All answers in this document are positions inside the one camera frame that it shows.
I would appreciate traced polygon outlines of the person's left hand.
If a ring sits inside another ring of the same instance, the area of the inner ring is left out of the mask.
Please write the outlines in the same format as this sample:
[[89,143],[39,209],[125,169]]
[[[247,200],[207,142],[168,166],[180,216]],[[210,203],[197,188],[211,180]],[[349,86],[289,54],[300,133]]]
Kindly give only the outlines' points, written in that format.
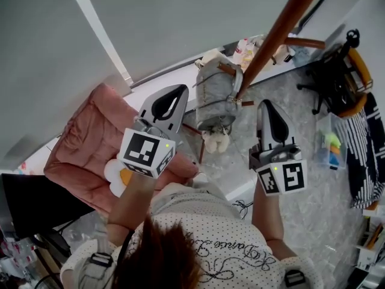
[[169,183],[186,184],[198,174],[199,168],[184,154],[177,152],[156,180],[155,191],[161,191]]

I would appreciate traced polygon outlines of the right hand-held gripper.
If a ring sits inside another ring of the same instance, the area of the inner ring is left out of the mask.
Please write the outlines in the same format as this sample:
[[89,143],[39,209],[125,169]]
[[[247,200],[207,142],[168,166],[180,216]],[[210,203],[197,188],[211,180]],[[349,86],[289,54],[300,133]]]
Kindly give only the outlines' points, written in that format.
[[[264,99],[257,109],[257,146],[249,149],[249,168],[258,175],[266,196],[299,192],[307,188],[307,161],[295,143],[289,115],[277,104]],[[275,149],[275,142],[282,144]]]

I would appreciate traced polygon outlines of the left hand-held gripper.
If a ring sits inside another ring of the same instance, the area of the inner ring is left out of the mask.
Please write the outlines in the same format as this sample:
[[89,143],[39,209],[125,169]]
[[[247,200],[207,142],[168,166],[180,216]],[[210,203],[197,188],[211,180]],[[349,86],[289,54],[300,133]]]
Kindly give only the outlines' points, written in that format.
[[170,164],[180,144],[178,134],[185,114],[189,89],[171,85],[148,96],[140,116],[126,128],[117,159],[135,173],[159,178]]

